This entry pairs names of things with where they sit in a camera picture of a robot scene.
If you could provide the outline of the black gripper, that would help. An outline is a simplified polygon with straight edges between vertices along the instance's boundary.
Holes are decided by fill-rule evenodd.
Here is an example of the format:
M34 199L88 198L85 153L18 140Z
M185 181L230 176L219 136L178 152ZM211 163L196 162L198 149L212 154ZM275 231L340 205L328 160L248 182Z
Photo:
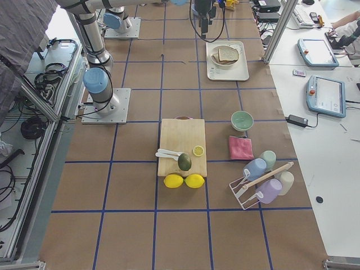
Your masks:
M204 16L199 18L199 27L201 30L201 38L205 38L205 33L209 29L209 19L216 15L215 0L194 0L193 14L195 16Z

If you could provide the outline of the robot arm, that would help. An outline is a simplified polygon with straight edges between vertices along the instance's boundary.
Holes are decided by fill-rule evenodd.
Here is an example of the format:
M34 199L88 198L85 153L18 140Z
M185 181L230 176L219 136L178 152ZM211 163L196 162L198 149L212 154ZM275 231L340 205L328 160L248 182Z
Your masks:
M102 121L105 117L114 117L118 108L123 104L113 89L111 69L113 58L105 48L104 38L100 32L96 11L105 10L105 14L113 17L112 29L125 31L122 25L127 23L127 18L121 15L125 6L148 3L163 3L163 1L121 1L121 0L63 0L56 2L69 16L82 43L89 69L85 72L83 83L92 98L93 111L80 114L85 118L92 114L99 116Z
M206 40L209 26L216 16L217 7L225 10L222 1L171 1L177 6L189 4L189 20L195 34ZM98 25L106 39L137 39L140 33L141 19L130 17L125 7L100 9Z

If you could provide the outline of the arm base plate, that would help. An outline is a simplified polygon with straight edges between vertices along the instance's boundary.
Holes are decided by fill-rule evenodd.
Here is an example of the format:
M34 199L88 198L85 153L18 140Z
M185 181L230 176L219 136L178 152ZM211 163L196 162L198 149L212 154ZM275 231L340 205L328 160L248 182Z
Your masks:
M106 39L137 39L140 33L141 19L127 17L125 20L115 20L107 25Z
M92 94L88 94L86 106L82 116L83 124L125 124L127 122L128 107L131 97L130 88L114 88L110 103L96 103Z

